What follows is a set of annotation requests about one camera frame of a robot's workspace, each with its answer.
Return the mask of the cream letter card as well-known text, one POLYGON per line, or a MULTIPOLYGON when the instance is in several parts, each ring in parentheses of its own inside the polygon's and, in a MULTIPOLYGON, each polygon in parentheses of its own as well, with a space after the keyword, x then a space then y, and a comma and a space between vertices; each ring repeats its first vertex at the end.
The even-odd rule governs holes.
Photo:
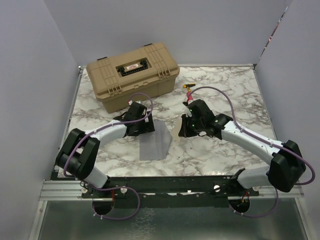
POLYGON ((171 131, 172 139, 173 139, 177 144, 179 144, 180 141, 181 141, 181 137, 179 136, 179 132, 180 132, 180 130, 181 130, 181 127, 182 127, 182 119, 181 119, 181 118, 178 118, 178 119, 176 120, 176 123, 175 123, 174 128, 173 128, 172 131, 171 131))

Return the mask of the grey translucent envelope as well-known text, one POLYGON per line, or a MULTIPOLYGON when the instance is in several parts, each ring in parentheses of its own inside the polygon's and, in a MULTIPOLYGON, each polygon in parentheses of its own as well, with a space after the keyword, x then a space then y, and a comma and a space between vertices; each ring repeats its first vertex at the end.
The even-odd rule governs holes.
POLYGON ((164 160, 168 154, 172 135, 162 120, 155 120, 155 131, 139 136, 139 160, 164 160))

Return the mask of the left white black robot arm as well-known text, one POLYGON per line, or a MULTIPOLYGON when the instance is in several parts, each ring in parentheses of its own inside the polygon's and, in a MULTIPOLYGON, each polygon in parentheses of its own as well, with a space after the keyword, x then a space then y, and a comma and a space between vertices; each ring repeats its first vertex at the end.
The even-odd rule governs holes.
POLYGON ((57 154, 55 165, 71 177, 92 185, 97 196, 106 197, 111 190, 109 177, 95 167, 99 149, 117 139, 154 131, 152 110, 134 101, 126 112, 104 126, 87 131, 72 129, 57 154))

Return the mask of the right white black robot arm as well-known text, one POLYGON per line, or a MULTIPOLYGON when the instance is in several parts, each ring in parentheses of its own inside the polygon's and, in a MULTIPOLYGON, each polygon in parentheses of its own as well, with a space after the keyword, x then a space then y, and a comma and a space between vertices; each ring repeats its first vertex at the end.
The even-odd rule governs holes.
POLYGON ((288 193, 306 171, 298 144, 281 142, 237 126, 234 119, 223 113, 215 115, 200 99, 185 102, 187 112, 181 116, 179 137, 208 136, 236 144, 258 156, 267 165, 255 169, 242 168, 231 178, 229 189, 240 196, 253 187, 273 186, 288 193))

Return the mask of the tan plastic toolbox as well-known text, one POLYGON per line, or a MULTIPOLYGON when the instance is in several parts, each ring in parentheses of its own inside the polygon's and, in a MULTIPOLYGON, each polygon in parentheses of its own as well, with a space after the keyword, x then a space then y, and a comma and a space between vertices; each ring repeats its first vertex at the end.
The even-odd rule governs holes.
POLYGON ((174 90, 180 67, 162 42, 89 63, 86 71, 96 99, 110 114, 134 101, 174 90))

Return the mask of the red handled screwdriver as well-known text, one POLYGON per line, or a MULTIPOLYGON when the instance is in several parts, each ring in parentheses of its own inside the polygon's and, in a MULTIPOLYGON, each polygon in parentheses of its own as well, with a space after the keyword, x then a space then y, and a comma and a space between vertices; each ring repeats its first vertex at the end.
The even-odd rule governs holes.
POLYGON ((189 104, 189 103, 191 103, 193 101, 193 97, 192 97, 192 94, 191 94, 190 91, 188 91, 186 95, 187 95, 187 101, 186 102, 189 104))

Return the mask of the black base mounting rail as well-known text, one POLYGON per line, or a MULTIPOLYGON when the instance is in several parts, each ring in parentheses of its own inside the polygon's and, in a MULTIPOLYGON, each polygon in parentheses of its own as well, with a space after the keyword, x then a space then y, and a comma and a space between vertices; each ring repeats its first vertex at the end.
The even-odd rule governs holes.
POLYGON ((248 206, 253 189, 234 188, 231 175, 111 177, 102 190, 79 181, 81 200, 92 201, 99 211, 141 208, 227 208, 228 198, 248 206))

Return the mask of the aluminium frame rail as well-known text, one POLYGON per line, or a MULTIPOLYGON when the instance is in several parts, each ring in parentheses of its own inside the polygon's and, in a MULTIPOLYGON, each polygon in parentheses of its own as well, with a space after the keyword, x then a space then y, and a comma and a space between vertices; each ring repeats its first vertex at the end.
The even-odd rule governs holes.
MULTIPOLYGON (((70 127, 72 113, 75 107, 82 75, 84 72, 84 66, 79 66, 78 77, 76 81, 75 91, 72 96, 71 105, 67 115, 67 120, 63 130, 60 147, 62 147, 64 140, 67 138, 68 130, 70 127)), ((41 230, 45 220, 46 211, 49 206, 49 202, 53 201, 80 201, 81 200, 81 187, 79 181, 73 178, 59 177, 59 169, 57 166, 53 168, 49 180, 44 180, 40 197, 37 205, 35 218, 32 224, 31 232, 29 234, 30 240, 38 240, 41 237, 41 230)))

